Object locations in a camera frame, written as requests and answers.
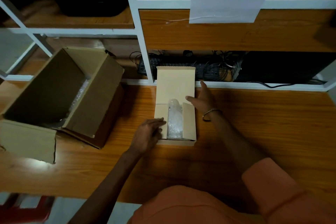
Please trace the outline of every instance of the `small cardboard box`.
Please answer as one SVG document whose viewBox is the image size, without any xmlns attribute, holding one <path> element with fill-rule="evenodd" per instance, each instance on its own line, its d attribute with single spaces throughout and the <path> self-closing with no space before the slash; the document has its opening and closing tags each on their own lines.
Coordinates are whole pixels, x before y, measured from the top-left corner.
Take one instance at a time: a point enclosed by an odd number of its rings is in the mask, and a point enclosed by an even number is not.
<svg viewBox="0 0 336 224">
<path fill-rule="evenodd" d="M 55 161 L 57 130 L 103 147 L 122 99 L 123 73 L 103 50 L 61 49 L 2 112 L 0 145 L 49 163 Z M 88 85 L 73 103 L 86 79 Z"/>
<path fill-rule="evenodd" d="M 186 100 L 195 96 L 194 67 L 157 67 L 155 118 L 168 121 L 168 102 L 177 99 L 183 111 L 183 139 L 167 140 L 168 123 L 162 126 L 162 139 L 157 144 L 193 146 L 196 142 L 195 108 Z"/>
</svg>

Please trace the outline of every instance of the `shirt sleeve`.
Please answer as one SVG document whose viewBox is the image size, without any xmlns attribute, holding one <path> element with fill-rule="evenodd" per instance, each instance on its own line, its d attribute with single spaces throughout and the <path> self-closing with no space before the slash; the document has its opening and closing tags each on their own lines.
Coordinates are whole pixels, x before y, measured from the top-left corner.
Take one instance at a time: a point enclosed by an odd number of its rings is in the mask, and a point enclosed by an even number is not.
<svg viewBox="0 0 336 224">
<path fill-rule="evenodd" d="M 270 158 L 251 166 L 242 180 L 267 223 L 336 222 L 332 206 L 307 194 Z"/>
</svg>

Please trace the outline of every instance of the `red chair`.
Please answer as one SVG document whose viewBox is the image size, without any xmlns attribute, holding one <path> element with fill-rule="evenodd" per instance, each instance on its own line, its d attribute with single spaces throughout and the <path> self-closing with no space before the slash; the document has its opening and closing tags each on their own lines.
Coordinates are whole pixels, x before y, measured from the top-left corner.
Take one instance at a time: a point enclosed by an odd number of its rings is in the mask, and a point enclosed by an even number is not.
<svg viewBox="0 0 336 224">
<path fill-rule="evenodd" d="M 12 193 L 0 205 L 0 224 L 45 222 L 50 215 L 55 197 L 42 196 L 36 208 L 20 208 L 20 194 Z"/>
</svg>

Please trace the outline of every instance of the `silver bangle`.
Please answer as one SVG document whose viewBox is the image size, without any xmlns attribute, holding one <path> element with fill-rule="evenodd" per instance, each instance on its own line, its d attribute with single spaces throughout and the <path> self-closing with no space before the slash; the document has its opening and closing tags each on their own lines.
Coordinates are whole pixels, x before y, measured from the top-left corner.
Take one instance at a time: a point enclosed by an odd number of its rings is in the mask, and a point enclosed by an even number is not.
<svg viewBox="0 0 336 224">
<path fill-rule="evenodd" d="M 219 109 L 212 108 L 211 110 L 209 110 L 209 111 L 207 111 L 207 112 L 205 112 L 205 113 L 203 114 L 203 116 L 202 116 L 202 120 L 205 121 L 205 122 L 209 122 L 209 121 L 211 121 L 211 120 L 206 120 L 206 119 L 204 119 L 204 116 L 207 115 L 209 112 L 213 112 L 213 111 L 220 111 L 220 112 L 222 112 L 222 111 L 219 110 Z"/>
</svg>

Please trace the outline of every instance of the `black keyboard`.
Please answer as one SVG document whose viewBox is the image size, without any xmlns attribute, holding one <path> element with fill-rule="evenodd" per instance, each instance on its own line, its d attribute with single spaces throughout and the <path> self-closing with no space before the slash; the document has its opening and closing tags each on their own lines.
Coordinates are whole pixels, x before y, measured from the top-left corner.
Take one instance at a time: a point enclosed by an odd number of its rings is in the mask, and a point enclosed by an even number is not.
<svg viewBox="0 0 336 224">
<path fill-rule="evenodd" d="M 188 66 L 196 68 L 196 80 L 216 81 L 220 76 L 219 68 L 222 61 L 223 59 L 217 55 L 179 57 L 149 54 L 149 63 L 155 80 L 157 79 L 157 66 Z M 137 72 L 138 74 L 147 75 L 142 57 Z"/>
</svg>

